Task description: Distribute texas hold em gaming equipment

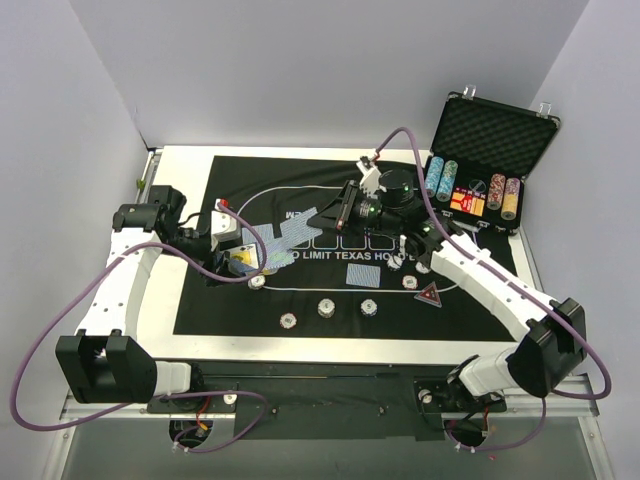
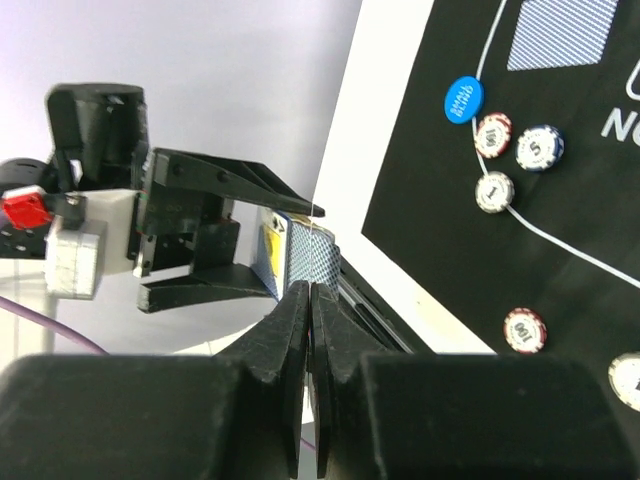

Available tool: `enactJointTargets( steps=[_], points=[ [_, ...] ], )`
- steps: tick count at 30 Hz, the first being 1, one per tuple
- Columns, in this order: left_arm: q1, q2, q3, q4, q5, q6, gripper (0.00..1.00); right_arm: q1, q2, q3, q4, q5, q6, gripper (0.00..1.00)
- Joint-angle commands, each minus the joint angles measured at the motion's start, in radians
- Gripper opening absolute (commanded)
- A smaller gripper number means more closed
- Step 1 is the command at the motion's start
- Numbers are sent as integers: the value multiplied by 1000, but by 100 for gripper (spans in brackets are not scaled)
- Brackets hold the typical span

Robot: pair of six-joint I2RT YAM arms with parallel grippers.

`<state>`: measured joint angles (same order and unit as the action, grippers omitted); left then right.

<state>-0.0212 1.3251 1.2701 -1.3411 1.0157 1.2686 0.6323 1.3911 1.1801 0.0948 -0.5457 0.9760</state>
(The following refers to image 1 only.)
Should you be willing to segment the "grey chips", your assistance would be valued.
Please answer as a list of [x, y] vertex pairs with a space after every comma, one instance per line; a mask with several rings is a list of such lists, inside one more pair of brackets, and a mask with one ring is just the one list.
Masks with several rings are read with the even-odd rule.
[[402, 267], [403, 263], [404, 259], [401, 256], [392, 255], [387, 261], [387, 266], [393, 271], [398, 271]]
[[265, 284], [266, 284], [266, 278], [264, 275], [257, 275], [255, 277], [252, 277], [248, 282], [248, 286], [252, 290], [262, 289], [265, 286]]

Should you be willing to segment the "blue backed dealt card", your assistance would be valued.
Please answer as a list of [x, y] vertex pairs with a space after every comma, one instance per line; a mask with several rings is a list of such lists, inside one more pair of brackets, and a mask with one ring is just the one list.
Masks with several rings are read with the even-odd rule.
[[349, 263], [345, 283], [350, 286], [377, 289], [381, 283], [381, 268], [373, 265]]

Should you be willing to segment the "blue backed card fan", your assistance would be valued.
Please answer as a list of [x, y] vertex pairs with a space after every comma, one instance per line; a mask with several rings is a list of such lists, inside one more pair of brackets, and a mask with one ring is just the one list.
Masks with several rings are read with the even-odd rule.
[[265, 270], [276, 270], [295, 262], [293, 250], [319, 237], [322, 230], [311, 227], [307, 222], [318, 213], [316, 207], [302, 211], [280, 224], [279, 237], [274, 236], [272, 224], [254, 226], [253, 229], [263, 240], [267, 250]]

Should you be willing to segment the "blue chip stack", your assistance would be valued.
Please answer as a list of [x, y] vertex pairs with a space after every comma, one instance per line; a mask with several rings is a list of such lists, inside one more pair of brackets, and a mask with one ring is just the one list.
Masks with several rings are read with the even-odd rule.
[[360, 311], [363, 316], [372, 317], [377, 314], [377, 303], [373, 299], [365, 299], [360, 304]]

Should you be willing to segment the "grey chip stack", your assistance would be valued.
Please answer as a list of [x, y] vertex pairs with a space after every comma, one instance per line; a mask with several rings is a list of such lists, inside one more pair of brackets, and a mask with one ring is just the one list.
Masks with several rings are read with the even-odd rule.
[[335, 314], [335, 309], [335, 302], [329, 298], [320, 300], [317, 306], [318, 314], [322, 318], [331, 318]]

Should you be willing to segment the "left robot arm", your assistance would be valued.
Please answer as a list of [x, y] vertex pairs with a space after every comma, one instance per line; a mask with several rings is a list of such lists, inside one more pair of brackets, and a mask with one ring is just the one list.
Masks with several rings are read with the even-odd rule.
[[146, 202], [124, 204], [113, 216], [107, 275], [72, 336], [59, 338], [55, 354], [80, 403], [146, 403], [170, 395], [181, 410], [200, 408], [204, 384], [192, 365], [154, 359], [137, 342], [137, 324], [147, 283], [161, 254], [182, 252], [214, 272], [221, 243], [236, 240], [241, 225], [218, 199], [209, 227], [181, 224], [185, 196], [171, 186], [151, 189]]

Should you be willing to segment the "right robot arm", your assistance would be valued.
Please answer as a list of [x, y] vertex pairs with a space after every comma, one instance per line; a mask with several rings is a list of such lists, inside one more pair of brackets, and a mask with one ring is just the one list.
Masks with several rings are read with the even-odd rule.
[[358, 168], [361, 180], [346, 182], [308, 226], [396, 240], [400, 255], [453, 281], [518, 343], [495, 355], [475, 354], [454, 368], [447, 378], [449, 402], [468, 409], [482, 397], [509, 388], [537, 398], [549, 395], [586, 356], [574, 337], [584, 332], [581, 305], [572, 299], [558, 302], [521, 281], [455, 223], [430, 213], [410, 173], [382, 173], [367, 159], [361, 159]]

